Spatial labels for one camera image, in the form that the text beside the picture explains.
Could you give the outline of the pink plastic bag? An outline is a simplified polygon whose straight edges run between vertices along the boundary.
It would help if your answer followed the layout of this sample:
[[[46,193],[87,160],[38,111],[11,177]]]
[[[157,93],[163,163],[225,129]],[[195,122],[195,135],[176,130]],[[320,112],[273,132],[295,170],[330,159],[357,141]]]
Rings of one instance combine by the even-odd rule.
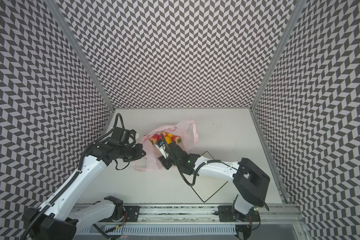
[[[155,147],[150,138],[154,135],[159,135],[162,132],[179,136],[181,138],[180,147],[182,150],[188,152],[192,149],[199,140],[197,133],[196,122],[194,120],[181,121],[176,125],[164,125],[154,129],[148,134],[145,134],[139,141],[143,145],[143,150],[146,155],[134,163],[134,170],[137,172],[148,172],[162,169],[163,166],[159,161],[162,156],[161,152]]]

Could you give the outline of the red yellow fake strawberry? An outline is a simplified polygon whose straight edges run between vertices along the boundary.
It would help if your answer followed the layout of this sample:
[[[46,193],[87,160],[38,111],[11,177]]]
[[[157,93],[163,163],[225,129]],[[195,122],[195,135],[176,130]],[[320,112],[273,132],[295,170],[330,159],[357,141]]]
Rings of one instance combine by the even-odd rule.
[[[150,142],[153,144],[153,145],[155,145],[157,142],[158,142],[158,140],[160,139],[160,135],[158,135],[158,134],[154,134],[151,138],[150,138]]]

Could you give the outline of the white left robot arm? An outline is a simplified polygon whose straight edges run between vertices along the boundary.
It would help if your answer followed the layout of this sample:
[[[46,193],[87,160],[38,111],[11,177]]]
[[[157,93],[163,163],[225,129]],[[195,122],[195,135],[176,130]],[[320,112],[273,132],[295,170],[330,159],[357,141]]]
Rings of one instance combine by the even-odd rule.
[[[78,232],[101,220],[122,222],[126,217],[124,202],[113,196],[77,212],[73,208],[91,182],[112,161],[132,162],[145,155],[142,144],[110,145],[99,142],[87,147],[78,169],[60,188],[39,207],[24,212],[25,230],[21,239],[71,240]]]

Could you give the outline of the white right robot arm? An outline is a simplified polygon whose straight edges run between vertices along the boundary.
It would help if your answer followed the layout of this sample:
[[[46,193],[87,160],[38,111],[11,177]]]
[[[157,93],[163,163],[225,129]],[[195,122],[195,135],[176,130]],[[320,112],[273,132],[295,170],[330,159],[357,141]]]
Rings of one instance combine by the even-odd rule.
[[[165,169],[175,166],[183,181],[190,187],[198,177],[207,176],[232,183],[237,191],[232,212],[234,218],[243,222],[258,207],[265,207],[270,177],[248,158],[239,162],[225,162],[189,154],[175,143],[158,141],[155,147],[160,151],[159,161]]]

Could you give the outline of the yellow fake pear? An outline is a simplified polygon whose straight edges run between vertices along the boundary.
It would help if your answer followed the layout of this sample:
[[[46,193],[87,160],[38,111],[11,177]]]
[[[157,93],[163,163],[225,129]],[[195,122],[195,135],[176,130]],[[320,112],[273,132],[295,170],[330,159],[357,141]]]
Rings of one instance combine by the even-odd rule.
[[[165,137],[165,141],[166,141],[166,143],[169,145],[170,143],[172,143],[172,138],[170,138],[170,137]]]

